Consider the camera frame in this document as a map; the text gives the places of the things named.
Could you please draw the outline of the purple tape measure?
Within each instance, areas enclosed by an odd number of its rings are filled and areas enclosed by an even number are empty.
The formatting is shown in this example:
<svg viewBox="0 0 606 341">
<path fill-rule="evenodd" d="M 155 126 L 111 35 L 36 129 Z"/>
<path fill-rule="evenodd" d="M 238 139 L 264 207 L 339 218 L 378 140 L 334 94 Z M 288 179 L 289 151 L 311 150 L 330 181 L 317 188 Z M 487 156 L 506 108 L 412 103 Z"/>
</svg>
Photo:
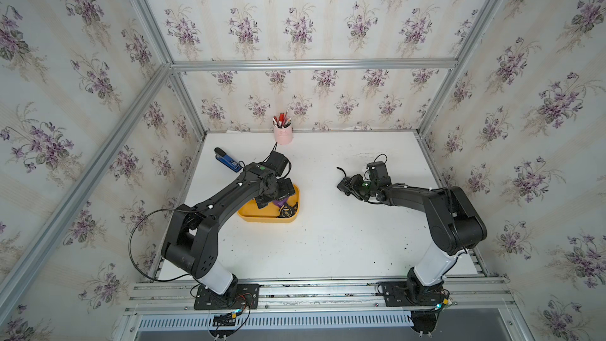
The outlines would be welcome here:
<svg viewBox="0 0 606 341">
<path fill-rule="evenodd" d="M 276 206 L 278 208 L 282 208 L 285 205 L 288 205 L 288 199 L 286 198 L 286 199 L 282 199 L 282 200 L 274 200 L 272 203 L 274 206 Z"/>
</svg>

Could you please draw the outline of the yellow plastic storage box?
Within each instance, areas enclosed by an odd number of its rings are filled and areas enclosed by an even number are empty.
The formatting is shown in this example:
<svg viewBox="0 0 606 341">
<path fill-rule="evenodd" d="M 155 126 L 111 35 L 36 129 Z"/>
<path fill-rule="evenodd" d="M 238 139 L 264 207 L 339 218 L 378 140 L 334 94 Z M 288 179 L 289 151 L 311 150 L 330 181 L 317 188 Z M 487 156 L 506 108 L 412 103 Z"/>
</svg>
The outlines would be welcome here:
<svg viewBox="0 0 606 341">
<path fill-rule="evenodd" d="M 294 185 L 294 188 L 296 194 L 288 198 L 288 204 L 294 205 L 295 203 L 298 203 L 299 211 L 300 191 L 297 185 Z M 238 210 L 238 215 L 247 222 L 268 224 L 292 223 L 298 216 L 297 213 L 297 215 L 293 218 L 279 219 L 279 209 L 280 208 L 274 206 L 273 203 L 270 203 L 265 208 L 258 208 L 255 200 L 251 200 Z"/>
</svg>

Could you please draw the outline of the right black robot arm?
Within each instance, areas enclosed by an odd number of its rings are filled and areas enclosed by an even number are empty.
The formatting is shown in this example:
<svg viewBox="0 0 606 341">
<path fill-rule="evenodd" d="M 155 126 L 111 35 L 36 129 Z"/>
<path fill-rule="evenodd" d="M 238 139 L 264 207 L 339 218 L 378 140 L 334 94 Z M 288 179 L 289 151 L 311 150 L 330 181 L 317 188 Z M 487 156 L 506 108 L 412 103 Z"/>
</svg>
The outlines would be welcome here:
<svg viewBox="0 0 606 341">
<path fill-rule="evenodd" d="M 412 268 L 408 281 L 418 287 L 435 287 L 457 263 L 459 256 L 488 236 L 486 225 L 459 187 L 426 189 L 404 183 L 388 185 L 365 180 L 362 175 L 344 177 L 337 188 L 347 197 L 366 203 L 404 207 L 425 214 L 432 238 L 421 261 Z"/>
</svg>

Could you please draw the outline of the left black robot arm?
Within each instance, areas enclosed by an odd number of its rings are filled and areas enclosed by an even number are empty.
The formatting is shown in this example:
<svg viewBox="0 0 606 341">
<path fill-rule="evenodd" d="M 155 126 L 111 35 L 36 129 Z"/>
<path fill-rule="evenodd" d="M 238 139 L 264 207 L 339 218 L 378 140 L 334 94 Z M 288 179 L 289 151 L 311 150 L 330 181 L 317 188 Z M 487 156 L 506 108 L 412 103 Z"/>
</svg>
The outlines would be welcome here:
<svg viewBox="0 0 606 341">
<path fill-rule="evenodd" d="M 161 256 L 211 292 L 232 296 L 237 277 L 218 262 L 219 232 L 251 200 L 262 209 L 295 194 L 288 160 L 251 163 L 229 185 L 194 206 L 180 205 L 170 220 Z"/>
</svg>

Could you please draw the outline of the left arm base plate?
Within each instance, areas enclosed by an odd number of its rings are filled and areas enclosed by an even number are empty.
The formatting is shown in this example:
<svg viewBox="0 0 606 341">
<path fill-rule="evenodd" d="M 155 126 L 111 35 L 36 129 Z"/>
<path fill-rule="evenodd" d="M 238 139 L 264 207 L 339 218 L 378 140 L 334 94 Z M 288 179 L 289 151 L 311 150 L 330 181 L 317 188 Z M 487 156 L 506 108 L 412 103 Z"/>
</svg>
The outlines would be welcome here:
<svg viewBox="0 0 606 341">
<path fill-rule="evenodd" d="M 201 286 L 195 295 L 195 310 L 256 309 L 259 302 L 259 284 L 236 284 L 223 295 Z"/>
</svg>

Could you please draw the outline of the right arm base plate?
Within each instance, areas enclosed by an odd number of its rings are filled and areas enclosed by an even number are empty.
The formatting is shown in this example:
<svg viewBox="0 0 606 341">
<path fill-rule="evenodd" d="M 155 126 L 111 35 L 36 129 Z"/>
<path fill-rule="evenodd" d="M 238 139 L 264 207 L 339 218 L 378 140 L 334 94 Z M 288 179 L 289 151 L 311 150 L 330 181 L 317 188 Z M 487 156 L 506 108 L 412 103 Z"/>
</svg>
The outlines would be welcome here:
<svg viewBox="0 0 606 341">
<path fill-rule="evenodd" d="M 436 307 L 448 303 L 449 292 L 443 284 L 426 287 L 413 279 L 383 282 L 378 284 L 377 293 L 383 297 L 387 307 Z"/>
</svg>

